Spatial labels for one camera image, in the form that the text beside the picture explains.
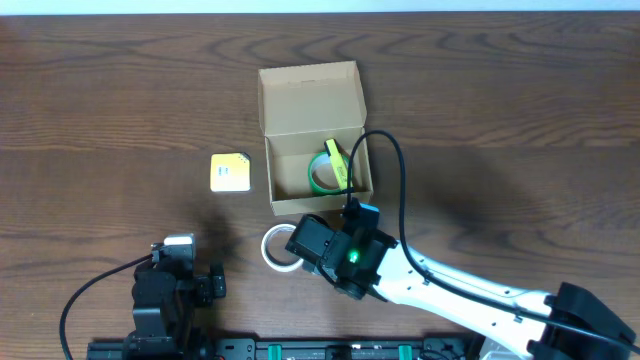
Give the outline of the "green tape roll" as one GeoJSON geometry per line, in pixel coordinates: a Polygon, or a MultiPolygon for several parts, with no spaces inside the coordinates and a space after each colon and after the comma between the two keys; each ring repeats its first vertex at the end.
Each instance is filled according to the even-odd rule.
{"type": "Polygon", "coordinates": [[[330,156],[327,152],[316,154],[308,165],[308,181],[312,193],[316,196],[338,195],[346,189],[346,176],[343,176],[343,182],[338,183],[334,188],[330,188],[328,185],[320,181],[320,170],[327,166],[332,167],[330,156]]]}

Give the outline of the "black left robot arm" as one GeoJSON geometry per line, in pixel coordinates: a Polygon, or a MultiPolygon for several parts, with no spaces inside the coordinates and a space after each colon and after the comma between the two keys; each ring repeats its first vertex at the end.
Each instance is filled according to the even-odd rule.
{"type": "Polygon", "coordinates": [[[194,245],[156,244],[136,267],[132,297],[135,330],[124,340],[124,359],[213,359],[207,332],[194,325],[195,310],[226,296],[223,265],[194,272],[194,245]]]}

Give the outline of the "yellow highlighter marker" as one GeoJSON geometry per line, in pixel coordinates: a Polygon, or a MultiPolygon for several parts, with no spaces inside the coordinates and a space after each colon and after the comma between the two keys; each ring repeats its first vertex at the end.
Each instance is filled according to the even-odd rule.
{"type": "Polygon", "coordinates": [[[348,189],[347,182],[347,165],[344,157],[340,152],[338,145],[334,139],[328,139],[324,142],[325,152],[329,158],[329,162],[332,166],[334,176],[336,178],[338,187],[341,191],[348,189]]]}

